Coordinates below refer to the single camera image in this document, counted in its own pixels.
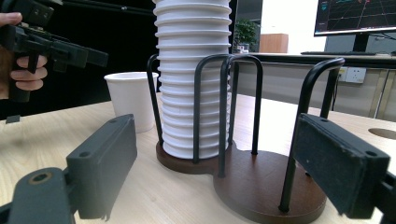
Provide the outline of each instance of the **monitor screen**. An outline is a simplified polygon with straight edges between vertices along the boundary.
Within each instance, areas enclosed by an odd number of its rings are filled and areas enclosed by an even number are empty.
[[[314,36],[357,35],[354,50],[365,51],[368,34],[391,32],[396,0],[318,0]]]

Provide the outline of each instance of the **wooden table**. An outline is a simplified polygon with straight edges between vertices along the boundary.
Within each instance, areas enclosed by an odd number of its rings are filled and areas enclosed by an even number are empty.
[[[250,150],[252,97],[239,95],[234,141],[238,148]],[[262,100],[259,150],[288,155],[296,105]],[[317,114],[317,109],[310,113]],[[0,204],[9,203],[15,184],[23,176],[45,167],[66,166],[65,157],[114,118],[110,102],[86,105],[21,118],[6,124],[0,121]],[[329,119],[390,156],[396,156],[396,140],[369,133],[370,128],[396,131],[396,123],[331,113]],[[212,175],[186,175],[162,166],[156,158],[156,129],[137,134],[138,155],[107,223],[254,223],[228,208],[216,194]],[[396,162],[389,169],[396,173]],[[370,220],[350,220],[338,216],[327,201],[323,214],[313,223],[379,223],[375,211]],[[105,223],[79,220],[77,223]]]

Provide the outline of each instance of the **wall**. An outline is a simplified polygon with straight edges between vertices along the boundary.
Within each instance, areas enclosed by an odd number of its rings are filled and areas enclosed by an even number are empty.
[[[314,37],[318,0],[262,0],[262,34],[288,34],[290,54],[324,50],[326,37]]]

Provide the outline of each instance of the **round wooden base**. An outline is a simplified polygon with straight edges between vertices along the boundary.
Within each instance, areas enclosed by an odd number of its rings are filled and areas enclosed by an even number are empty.
[[[305,224],[317,219],[323,212],[326,195],[297,167],[290,199],[290,210],[283,213],[277,208],[283,189],[288,157],[273,152],[250,151],[236,148],[226,150],[225,177],[218,177],[218,157],[200,160],[182,160],[167,154],[157,144],[157,159],[167,168],[185,174],[211,174],[216,193],[240,215],[260,223]]]

